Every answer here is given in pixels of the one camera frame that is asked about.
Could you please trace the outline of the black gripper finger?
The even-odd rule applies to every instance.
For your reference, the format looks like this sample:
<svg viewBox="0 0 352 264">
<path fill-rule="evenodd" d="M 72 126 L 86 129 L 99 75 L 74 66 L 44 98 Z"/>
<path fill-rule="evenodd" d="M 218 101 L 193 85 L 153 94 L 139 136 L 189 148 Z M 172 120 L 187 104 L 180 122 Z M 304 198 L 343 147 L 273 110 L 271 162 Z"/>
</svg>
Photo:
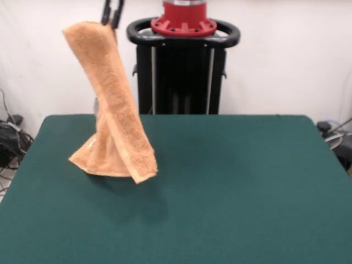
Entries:
<svg viewBox="0 0 352 264">
<path fill-rule="evenodd" d="M 119 0 L 118 1 L 118 6 L 117 6 L 116 10 L 114 11 L 113 19 L 112 19 L 112 22 L 111 22 L 111 27 L 113 29 L 117 29 L 119 27 L 119 23 L 120 23 L 120 19 L 121 19 L 121 16 L 122 16 L 123 8 L 124 8 L 124 0 Z"/>
<path fill-rule="evenodd" d="M 101 24 L 107 24 L 111 15 L 111 0 L 105 0 L 103 5 Z"/>
</svg>

